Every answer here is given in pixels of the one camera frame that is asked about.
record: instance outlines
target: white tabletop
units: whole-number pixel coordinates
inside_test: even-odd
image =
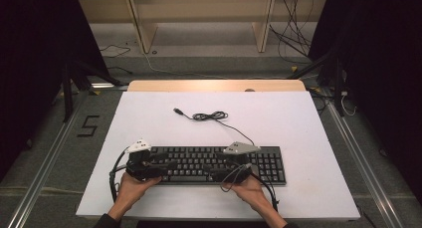
[[[360,217],[308,92],[123,93],[77,215],[93,217],[108,212],[112,206],[108,173],[121,152],[140,138],[155,146],[249,142],[218,122],[192,121],[176,114],[174,108],[188,115],[226,112],[229,116],[223,122],[240,130],[255,145],[279,146],[287,185],[275,190],[283,217]],[[126,162],[124,156],[120,164]],[[158,220],[261,219],[233,191],[225,193],[218,185],[154,186],[126,216]]]

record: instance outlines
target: floor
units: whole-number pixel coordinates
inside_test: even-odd
[[[316,23],[306,23],[303,27],[309,40],[315,26]],[[282,31],[286,24],[273,27]],[[266,52],[258,53],[252,27],[247,23],[160,24],[148,59],[140,53],[131,25],[100,24],[92,25],[92,29],[100,49],[104,49],[110,74],[124,81],[285,78],[294,68],[301,69],[309,62],[285,44],[279,46],[273,33]],[[307,87],[317,87],[316,76],[317,71],[311,72],[302,80]],[[102,82],[97,78],[92,81]],[[329,88],[319,89],[321,94],[330,93]],[[43,172],[44,180],[26,206],[20,227],[92,227],[96,223],[77,217],[75,212],[122,92],[107,88],[75,95],[77,115],[68,124],[63,123],[63,97],[57,96],[32,137],[32,148],[22,152],[0,184],[0,227],[7,227],[16,211],[28,205],[23,201],[29,199],[28,191],[37,186],[34,178]],[[422,227],[421,205],[388,157],[382,155],[382,147],[364,114],[357,109],[354,115],[338,117],[330,101],[318,97],[315,104],[353,199],[366,216],[362,213],[362,218],[351,222],[294,222],[300,227]],[[352,100],[346,99],[344,106],[353,113]],[[83,125],[93,114],[98,115],[93,120],[98,127],[96,134],[79,136],[87,132]],[[57,140],[60,134],[66,136]],[[50,166],[46,157],[52,160]],[[392,210],[380,209],[383,205]],[[122,226],[135,227],[135,223],[124,220]]]

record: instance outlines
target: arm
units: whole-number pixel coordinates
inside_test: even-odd
[[[145,181],[138,181],[125,172],[121,177],[120,188],[118,189],[118,195],[114,205],[108,214],[100,219],[95,227],[104,227],[103,225],[105,223],[110,224],[113,223],[112,221],[114,221],[114,226],[117,225],[121,217],[145,194],[146,190],[160,180],[161,177],[156,177]]]
[[[261,188],[261,183],[253,176],[249,176],[240,184],[225,183],[226,188],[236,192],[242,200],[247,202],[252,209],[257,211],[271,228],[282,228],[288,223],[283,217],[274,210],[271,203],[267,200]]]

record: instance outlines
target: keyboard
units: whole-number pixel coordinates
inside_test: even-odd
[[[219,184],[202,169],[203,165],[224,168],[223,160],[216,153],[222,153],[225,146],[154,146],[151,154],[167,153],[168,158],[158,163],[177,161],[177,167],[167,170],[159,185],[210,185]],[[249,160],[258,166],[258,173],[264,181],[273,185],[286,185],[282,154],[278,146],[261,146],[261,150],[249,153]]]

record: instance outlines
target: white device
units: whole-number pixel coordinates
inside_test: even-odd
[[[141,150],[151,150],[151,145],[142,138],[128,147],[126,153],[132,153]]]

